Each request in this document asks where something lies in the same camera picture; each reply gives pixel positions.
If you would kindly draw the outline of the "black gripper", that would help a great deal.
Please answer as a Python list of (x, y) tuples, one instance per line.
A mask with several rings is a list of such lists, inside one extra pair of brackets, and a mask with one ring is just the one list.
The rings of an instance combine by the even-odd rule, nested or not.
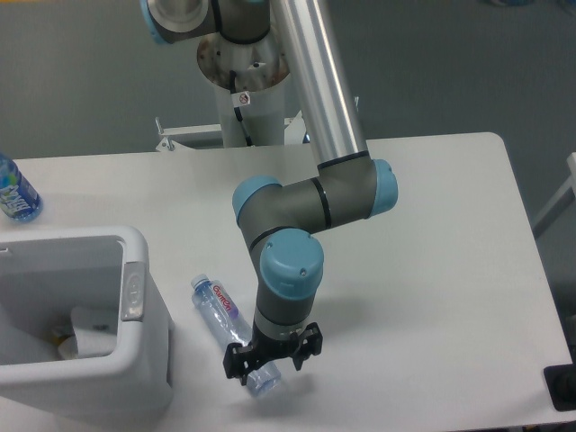
[(321, 353), (322, 345), (323, 335), (317, 322), (295, 328), (254, 322), (250, 343), (227, 345), (223, 367), (228, 379), (238, 379), (246, 386), (248, 376), (258, 370), (261, 363), (291, 358), (295, 370), (300, 371), (305, 361)]

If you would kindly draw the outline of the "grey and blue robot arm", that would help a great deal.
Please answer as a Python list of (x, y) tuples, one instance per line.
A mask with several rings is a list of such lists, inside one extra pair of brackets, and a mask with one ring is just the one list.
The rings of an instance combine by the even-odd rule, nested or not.
[(247, 108), (293, 76), (318, 173), (283, 185), (243, 181), (232, 205), (258, 281), (252, 337), (225, 350), (225, 374), (245, 383), (277, 359), (296, 367), (322, 349), (309, 316), (323, 276), (315, 236), (389, 211), (398, 200), (390, 165), (371, 157), (347, 88), (324, 1), (144, 1), (160, 43), (200, 39), (197, 62), (224, 90), (244, 146), (257, 143)]

